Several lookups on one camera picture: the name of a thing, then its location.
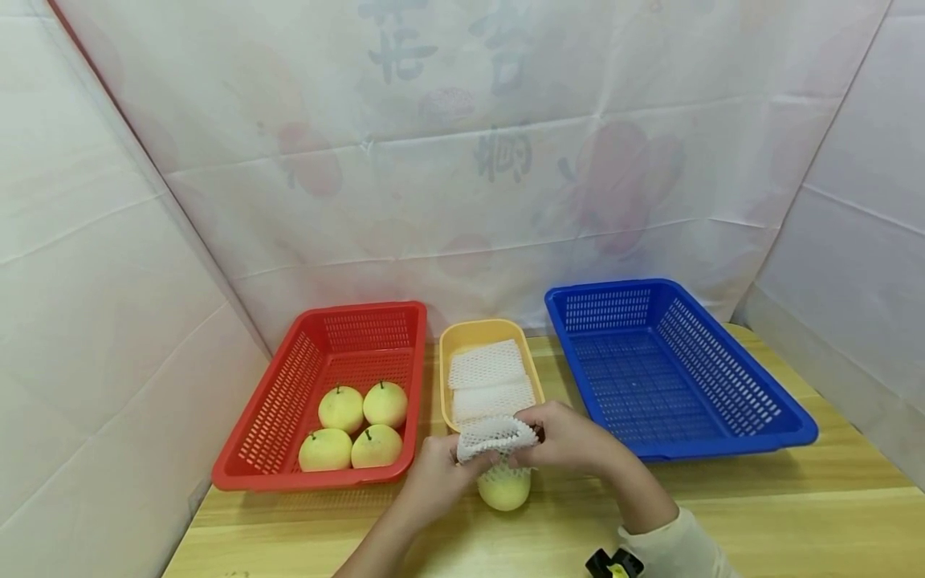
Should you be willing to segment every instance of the yellow pear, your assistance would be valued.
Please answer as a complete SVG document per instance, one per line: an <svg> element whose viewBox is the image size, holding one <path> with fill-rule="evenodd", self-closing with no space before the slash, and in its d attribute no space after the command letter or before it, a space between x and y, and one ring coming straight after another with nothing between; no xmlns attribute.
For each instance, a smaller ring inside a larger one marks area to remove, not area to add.
<svg viewBox="0 0 925 578"><path fill-rule="evenodd" d="M399 427L404 424L407 412L408 396L401 386L390 381L375 384L363 400L363 415L372 425Z"/></svg>
<svg viewBox="0 0 925 578"><path fill-rule="evenodd" d="M530 495L530 469L500 463L478 477L478 495L495 510L517 510Z"/></svg>
<svg viewBox="0 0 925 578"><path fill-rule="evenodd" d="M354 468L375 468L395 463L400 453L398 432L387 425L370 425L353 442L351 462Z"/></svg>
<svg viewBox="0 0 925 578"><path fill-rule="evenodd" d="M363 396L353 387L337 384L321 399L318 419L324 427L355 433L363 425Z"/></svg>
<svg viewBox="0 0 925 578"><path fill-rule="evenodd" d="M302 442L299 467L303 472L349 468L351 446L350 436L343 430L319 429Z"/></svg>

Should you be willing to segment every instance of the sleeve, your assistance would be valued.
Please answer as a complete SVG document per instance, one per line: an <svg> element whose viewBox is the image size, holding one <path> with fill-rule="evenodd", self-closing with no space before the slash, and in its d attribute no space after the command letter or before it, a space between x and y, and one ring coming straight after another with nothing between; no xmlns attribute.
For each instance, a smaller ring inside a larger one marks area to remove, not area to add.
<svg viewBox="0 0 925 578"><path fill-rule="evenodd" d="M720 547L700 527L689 510L677 520L648 534L618 531L623 547L639 558L643 578L740 578Z"/></svg>

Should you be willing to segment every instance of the black object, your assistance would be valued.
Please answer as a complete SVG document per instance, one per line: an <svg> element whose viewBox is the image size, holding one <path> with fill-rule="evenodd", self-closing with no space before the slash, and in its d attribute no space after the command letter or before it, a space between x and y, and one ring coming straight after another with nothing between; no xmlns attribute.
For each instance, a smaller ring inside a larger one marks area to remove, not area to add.
<svg viewBox="0 0 925 578"><path fill-rule="evenodd" d="M607 552L599 549L585 562L585 568L594 578L613 578L614 573L611 568L614 566L622 567L628 578L639 578L642 576L642 571L646 569L645 564L639 558L623 548L617 550L613 556L608 556Z"/></svg>

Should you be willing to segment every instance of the child's hand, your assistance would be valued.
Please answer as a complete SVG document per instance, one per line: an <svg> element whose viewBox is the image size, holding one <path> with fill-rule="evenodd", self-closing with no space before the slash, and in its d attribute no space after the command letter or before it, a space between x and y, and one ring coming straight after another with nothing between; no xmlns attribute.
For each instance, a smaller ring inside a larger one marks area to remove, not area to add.
<svg viewBox="0 0 925 578"><path fill-rule="evenodd" d="M543 428L545 438L538 446L514 452L511 467L551 465L603 477L628 453L602 427L558 401L521 410L514 417Z"/></svg>
<svg viewBox="0 0 925 578"><path fill-rule="evenodd" d="M475 479L499 460L490 451L467 463L456 462L459 436L428 437L424 440L404 488L395 500L414 530L424 529L443 517L459 501Z"/></svg>

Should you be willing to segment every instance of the wooden table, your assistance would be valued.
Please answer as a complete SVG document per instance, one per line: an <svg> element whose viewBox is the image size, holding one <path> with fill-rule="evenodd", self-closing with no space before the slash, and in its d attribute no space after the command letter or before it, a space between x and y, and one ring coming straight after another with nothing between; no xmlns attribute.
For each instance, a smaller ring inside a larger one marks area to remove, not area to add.
<svg viewBox="0 0 925 578"><path fill-rule="evenodd" d="M728 326L820 427L810 447L654 470L744 576L922 576L925 497L754 334ZM546 396L581 408L554 338L531 338ZM434 351L427 358L422 436L443 435ZM598 547L614 548L620 513L594 479L535 473L527 505L490 510L473 490L415 543L409 576L585 577ZM328 577L398 486L290 495L214 487L166 578Z"/></svg>

